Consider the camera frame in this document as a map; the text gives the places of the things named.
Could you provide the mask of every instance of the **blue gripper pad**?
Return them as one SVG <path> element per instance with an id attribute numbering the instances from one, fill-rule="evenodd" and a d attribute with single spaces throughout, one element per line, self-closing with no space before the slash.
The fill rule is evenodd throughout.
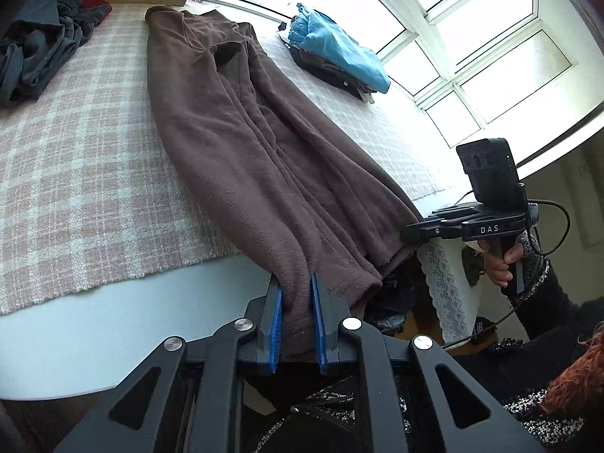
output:
<path id="1" fill-rule="evenodd" d="M 277 370 L 279 362 L 279 348 L 281 347 L 281 320 L 283 317 L 283 290 L 281 286 L 277 290 L 275 298 L 275 309 L 273 311 L 273 322 L 271 322 L 271 351 L 268 358 L 268 369 L 271 373 Z"/>
<path id="2" fill-rule="evenodd" d="M 315 347 L 316 359 L 322 373 L 327 370 L 327 350 L 325 345 L 325 326 L 321 313 L 321 301 L 319 301 L 319 290 L 316 284 L 315 274 L 310 275 L 310 289 L 312 290 L 313 317 L 315 320 Z"/>

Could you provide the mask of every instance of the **blue folded garment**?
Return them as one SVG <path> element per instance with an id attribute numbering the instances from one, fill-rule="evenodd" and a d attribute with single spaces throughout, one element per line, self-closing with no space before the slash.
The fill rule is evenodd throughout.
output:
<path id="1" fill-rule="evenodd" d="M 376 54 L 360 46 L 321 12 L 298 3 L 298 18 L 291 24 L 289 43 L 326 59 L 378 92 L 388 92 L 390 78 Z"/>

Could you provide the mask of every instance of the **hair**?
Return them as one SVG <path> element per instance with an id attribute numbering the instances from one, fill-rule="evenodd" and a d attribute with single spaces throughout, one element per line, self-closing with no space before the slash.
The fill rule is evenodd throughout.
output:
<path id="1" fill-rule="evenodd" d="M 547 414 L 580 416 L 594 408 L 604 391 L 604 322 L 581 344 L 585 354 L 571 364 L 547 389 L 541 406 Z"/>

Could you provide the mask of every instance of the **silver screw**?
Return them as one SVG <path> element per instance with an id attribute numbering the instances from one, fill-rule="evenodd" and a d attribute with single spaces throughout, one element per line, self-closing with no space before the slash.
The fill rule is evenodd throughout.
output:
<path id="1" fill-rule="evenodd" d="M 237 330 L 249 330 L 254 326 L 254 323 L 249 318 L 240 318 L 235 322 L 235 328 Z"/>
<path id="2" fill-rule="evenodd" d="M 342 320 L 342 326 L 348 330 L 357 330 L 361 328 L 361 325 L 363 325 L 363 323 L 358 318 L 354 318 L 353 316 Z"/>
<path id="3" fill-rule="evenodd" d="M 178 337 L 168 337 L 164 341 L 164 347 L 168 349 L 168 351 L 177 351 L 182 347 L 182 340 Z"/>
<path id="4" fill-rule="evenodd" d="M 413 339 L 413 344 L 415 344 L 418 349 L 430 349 L 432 347 L 432 339 L 427 335 L 418 335 Z"/>

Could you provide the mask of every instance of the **person's hand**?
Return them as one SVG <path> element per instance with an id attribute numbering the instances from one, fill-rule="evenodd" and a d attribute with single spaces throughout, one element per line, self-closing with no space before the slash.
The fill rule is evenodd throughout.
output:
<path id="1" fill-rule="evenodd" d="M 503 259 L 493 255 L 490 251 L 490 246 L 486 240 L 478 241 L 479 247 L 484 250 L 482 258 L 484 258 L 484 269 L 488 278 L 497 286 L 502 288 L 507 287 L 507 282 L 512 280 L 512 273 L 508 270 L 509 264 L 518 262 L 524 255 L 524 247 L 521 243 L 516 243 L 509 249 Z"/>

